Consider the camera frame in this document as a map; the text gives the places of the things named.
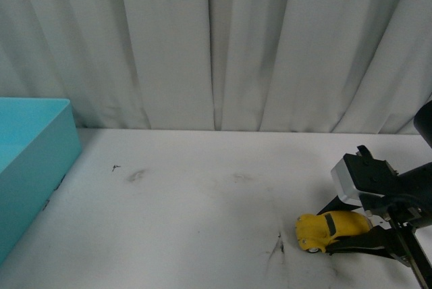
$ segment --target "cyan plastic bin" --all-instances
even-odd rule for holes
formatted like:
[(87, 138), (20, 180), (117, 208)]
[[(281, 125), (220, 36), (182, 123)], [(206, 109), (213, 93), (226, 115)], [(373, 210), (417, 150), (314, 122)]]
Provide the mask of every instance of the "cyan plastic bin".
[(0, 98), (0, 263), (80, 152), (69, 100)]

